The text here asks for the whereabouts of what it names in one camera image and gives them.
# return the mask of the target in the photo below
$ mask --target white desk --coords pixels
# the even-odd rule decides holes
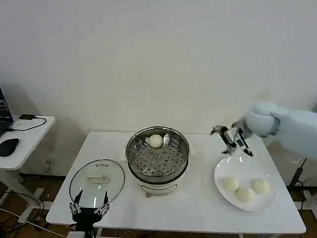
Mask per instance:
[[[120,160],[133,133],[90,132],[72,165],[48,215],[54,224],[72,224],[69,185],[75,173],[97,159]],[[277,199],[262,212],[246,212],[228,203],[218,192],[213,172],[225,149],[219,136],[185,134],[194,157],[190,158],[184,182],[173,193],[147,198],[123,162],[126,175],[121,194],[95,227],[197,233],[301,234],[306,227],[259,137],[247,140],[254,159],[273,178]]]
[[[43,139],[43,137],[46,135],[48,130],[55,122],[54,117],[39,117],[45,118],[47,122],[42,126],[27,131],[7,131],[0,137],[0,143],[11,138],[20,139],[19,144],[11,155],[7,157],[0,156],[1,170],[18,170],[19,168],[21,168],[24,162],[32,153],[32,151],[40,143],[40,141]],[[13,128],[26,129],[35,125],[39,125],[43,122],[43,119],[17,120],[14,123]]]
[[[36,148],[36,146],[40,143],[42,138],[46,135],[48,130],[52,127],[55,122],[54,117],[50,116],[39,116],[45,118],[47,121],[44,125],[33,128],[27,131],[8,131],[0,137],[0,143],[11,139],[11,138],[19,138],[19,144],[17,145],[15,151],[7,156],[7,157],[0,157],[0,181],[3,182],[5,185],[8,186],[8,191],[14,191],[18,193],[22,193],[33,197],[34,199],[38,200],[38,197],[41,196],[44,189],[38,188],[34,194],[28,191],[23,185],[21,185],[15,177],[19,177],[16,175],[13,177],[11,174],[7,173],[6,171],[14,171],[22,167],[24,162],[30,156],[32,151]],[[15,129],[26,129],[36,125],[43,123],[43,119],[32,119],[32,120],[17,120],[13,128]],[[6,199],[8,193],[5,193],[4,196],[0,199],[0,205]],[[29,202],[28,208],[24,210],[19,219],[19,222],[24,222],[29,215],[31,214],[32,210],[38,208],[38,204],[33,200],[26,196],[21,196],[26,201]],[[48,210],[51,207],[50,202],[43,202],[44,209]]]

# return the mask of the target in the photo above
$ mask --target laptop screen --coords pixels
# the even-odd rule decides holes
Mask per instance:
[[[2,121],[13,122],[13,118],[0,88],[0,122]]]

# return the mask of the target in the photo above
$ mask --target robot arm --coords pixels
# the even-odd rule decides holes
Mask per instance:
[[[74,232],[69,232],[67,238],[93,238],[95,237],[93,225],[106,215],[110,209],[107,192],[103,205],[97,208],[79,207],[83,190],[75,197],[74,202],[69,204],[73,221],[76,222]]]
[[[217,127],[214,127],[211,133],[216,132],[223,137],[223,132],[215,130]],[[234,142],[239,145],[236,139],[237,132],[242,130],[241,138],[246,139],[252,134],[260,137],[274,136],[274,140],[280,142],[286,149],[317,160],[317,113],[288,110],[274,103],[256,103],[244,118],[235,122],[232,127],[236,131],[233,141],[229,144],[224,140],[228,148],[232,148]]]

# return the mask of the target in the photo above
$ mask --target white wall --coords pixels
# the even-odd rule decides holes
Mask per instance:
[[[91,130],[208,133],[259,99],[312,108],[316,8],[314,0],[2,1],[0,85],[14,112],[57,119],[28,169],[46,151],[52,173],[66,174]]]

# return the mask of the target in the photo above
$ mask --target glass lid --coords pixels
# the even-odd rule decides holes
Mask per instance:
[[[120,194],[124,185],[122,167],[113,160],[95,160],[82,167],[70,182],[69,195],[74,199],[81,190],[81,207],[99,207],[107,191],[109,202]]]

